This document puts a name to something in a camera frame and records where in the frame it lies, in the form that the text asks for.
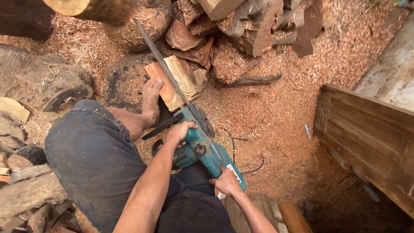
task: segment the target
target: dark jeans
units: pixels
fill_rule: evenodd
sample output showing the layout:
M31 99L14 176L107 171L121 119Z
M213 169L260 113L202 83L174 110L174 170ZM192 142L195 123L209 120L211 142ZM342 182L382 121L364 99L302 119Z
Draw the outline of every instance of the dark jeans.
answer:
M147 168L125 126L98 102L81 100L50 129L45 152L76 207L100 233L111 233ZM182 169L170 176L166 202L185 190L214 195L209 179L200 162Z

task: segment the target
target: chainsaw label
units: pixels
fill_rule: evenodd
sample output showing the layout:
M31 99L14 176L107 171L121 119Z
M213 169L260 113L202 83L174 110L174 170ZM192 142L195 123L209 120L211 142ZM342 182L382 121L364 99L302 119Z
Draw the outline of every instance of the chainsaw label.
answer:
M240 180L240 178L238 177L238 175L237 175L237 173L236 173L235 169L233 168L233 166L232 166L231 164L229 164L229 165L227 165L226 167L227 167L228 169L230 169L231 171L233 171L233 173L236 175L236 178L237 178L237 180L238 180L238 183L240 184L240 183L241 183L241 180Z
M174 162L175 164L177 164L177 163L179 163L179 162L183 161L183 160L184 160L184 159L186 159L186 158L188 158L188 157L187 157L187 155L185 154L185 152L183 151L183 152L181 152L181 153L177 154L177 155L173 158L173 162Z

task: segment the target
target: dirt ground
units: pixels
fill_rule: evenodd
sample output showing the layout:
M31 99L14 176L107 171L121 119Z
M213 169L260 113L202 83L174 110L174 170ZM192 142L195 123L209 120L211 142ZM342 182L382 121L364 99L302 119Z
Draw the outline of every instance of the dirt ground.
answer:
M379 191L380 202L377 203L360 183L347 190L340 189L338 184L348 174L328 155L325 145L316 137L308 138L304 128L307 124L312 134L320 85L332 83L351 89L375 62L407 15L402 11L400 16L393 18L393 22L389 22L390 5L381 11L384 14L370 15L370 11L384 6L366 1L357 9L356 15L365 17L363 12L368 12L367 15L373 17L369 20L373 35L370 35L368 25L362 27L365 30L363 37L359 35L357 38L344 31L353 22L360 21L355 17L343 18L340 9L333 7L336 26L313 40L314 55L303 58L303 61L313 64L306 66L305 70L292 71L294 75L284 74L279 81L269 85L216 89L210 82L196 101L206 112L212 113L212 123L218 134L216 141L223 143L229 152L231 140L222 128L229 130L234 137L248 139L235 141L236 165L241 172L257 168L264 158L264 165L258 171L244 175L247 193L266 194L279 202L311 199L321 203L322 211L308 216L315 232L385 232L404 229L412 222ZM358 1L349 0L343 4L355 2ZM54 52L62 55L66 62L89 73L99 95L107 67L123 57L126 51L111 43L96 22L83 22L57 14L53 27L52 37L43 43L8 36L0 36L0 42L26 48L35 54ZM340 31L342 37L331 31ZM363 44L361 40L369 40L372 49L356 49L353 54L340 53L342 49L358 48ZM323 46L326 43L331 43L332 49L326 50ZM319 66L318 60L326 57L334 60L332 63L336 67ZM42 146L42 137L46 136L50 124L35 119L42 126L30 124L32 130L27 129L29 140ZM145 162L151 160L149 147L155 140L137 142ZM94 232L88 226L81 228L85 232Z

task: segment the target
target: warning sticker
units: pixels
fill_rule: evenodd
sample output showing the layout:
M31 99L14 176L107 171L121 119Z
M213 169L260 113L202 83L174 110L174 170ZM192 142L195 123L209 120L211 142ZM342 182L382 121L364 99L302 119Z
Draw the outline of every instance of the warning sticker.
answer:
M240 180L240 178L238 177L238 175L237 175L236 171L234 170L233 166L232 166L231 164L229 164L229 165L227 165L226 167L227 167L228 169L230 169L231 171L233 171L233 173L236 175L236 178L237 178L237 180L238 180L238 183L240 184L240 183L241 183L241 180Z

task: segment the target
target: chainsaw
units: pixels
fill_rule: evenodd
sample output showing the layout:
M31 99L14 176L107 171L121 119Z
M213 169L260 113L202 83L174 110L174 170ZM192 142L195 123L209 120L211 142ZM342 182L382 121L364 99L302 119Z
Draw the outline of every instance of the chainsaw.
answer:
M246 190L246 182L243 179L243 176L239 170L234 165L234 162L231 160L226 149L214 142L215 132L211 126L209 120L207 119L204 111L197 105L190 103L184 94L181 92L181 89L171 74L167 64L162 58L161 53L149 37L148 33L145 31L144 27L134 19L136 26L138 27L142 37L148 44L152 53L154 54L157 61L160 63L161 67L164 69L169 80L172 82L173 86L177 90L178 94L184 101L184 106L178 110L174 116L162 123L159 127L156 127L153 131L149 132L142 137L143 140L147 140L161 133L163 130L169 128L172 124L181 123L183 121L193 121L197 125L197 129L190 128L188 130L187 136L181 142L186 142L185 145L181 148L177 148L174 151L173 164L171 169L178 170L190 166L193 163L200 161L210 172L213 178L218 178L222 174L222 167L227 167L236 175L236 178L239 182L240 188ZM162 146L162 139L157 140L152 145L152 155L158 152L160 146Z

